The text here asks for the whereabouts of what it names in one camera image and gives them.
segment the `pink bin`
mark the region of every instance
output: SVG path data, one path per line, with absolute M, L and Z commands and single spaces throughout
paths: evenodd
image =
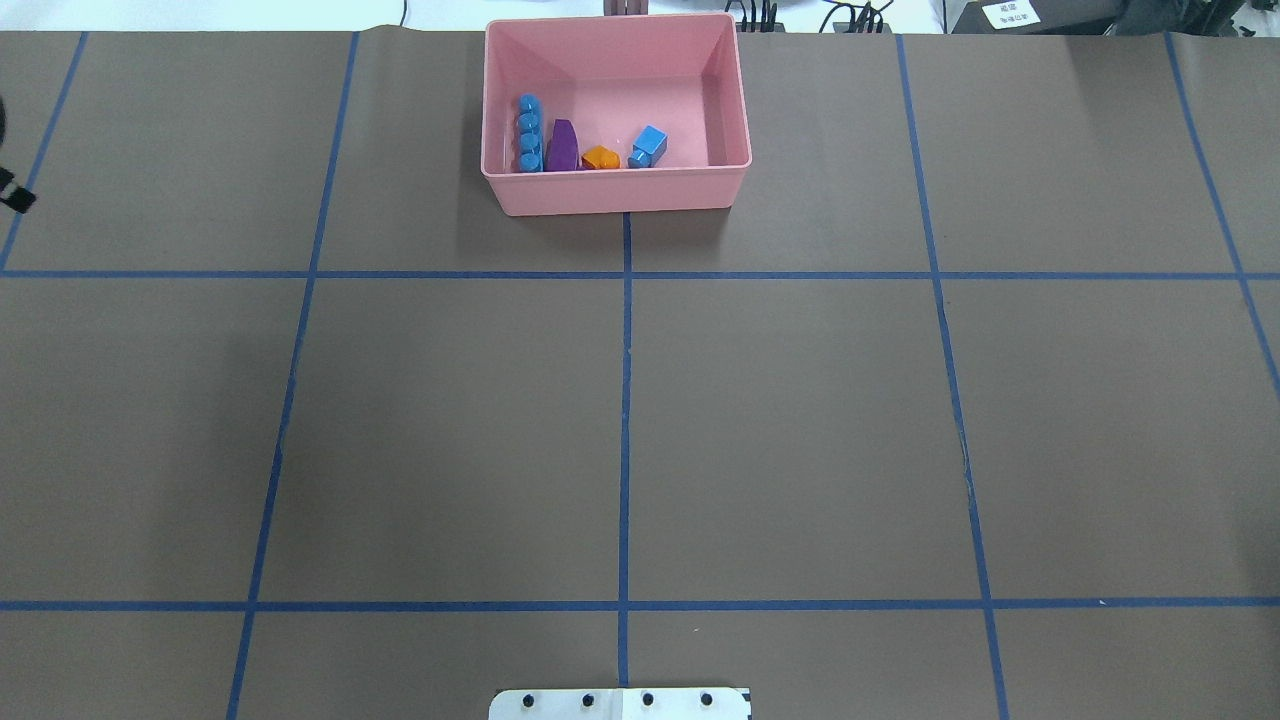
M 508 215 L 728 208 L 751 164 L 742 70 L 726 13 L 494 20 L 485 31 L 480 169 Z M 544 138 L 573 123 L 618 170 L 520 173 L 516 101 L 543 102 Z M 645 126 L 667 133 L 658 167 L 628 169 Z

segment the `white metal plate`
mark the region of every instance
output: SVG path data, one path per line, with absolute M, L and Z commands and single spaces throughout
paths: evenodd
M 489 720 L 750 720 L 750 698 L 740 688 L 503 691 Z

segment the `sticker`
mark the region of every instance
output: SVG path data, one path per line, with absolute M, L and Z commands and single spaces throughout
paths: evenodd
M 991 27 L 1000 29 L 1005 27 L 1023 27 L 1039 22 L 1036 8 L 1030 0 L 1007 0 L 995 5 L 983 5 L 982 12 L 987 13 Z

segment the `gray table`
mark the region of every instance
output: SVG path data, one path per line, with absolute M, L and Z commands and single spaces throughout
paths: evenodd
M 0 36 L 0 716 L 1274 717 L 1277 60 L 744 37 L 736 208 L 512 219 L 480 35 Z

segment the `blue bumpy toy block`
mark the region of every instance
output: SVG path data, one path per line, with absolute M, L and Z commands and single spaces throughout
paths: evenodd
M 652 168 L 667 151 L 667 133 L 653 126 L 645 126 L 640 137 L 631 143 L 631 156 L 627 158 L 628 168 Z
M 543 104 L 535 95 L 520 96 L 520 117 L 516 129 L 520 131 L 520 172 L 543 172 L 545 147 L 543 146 Z

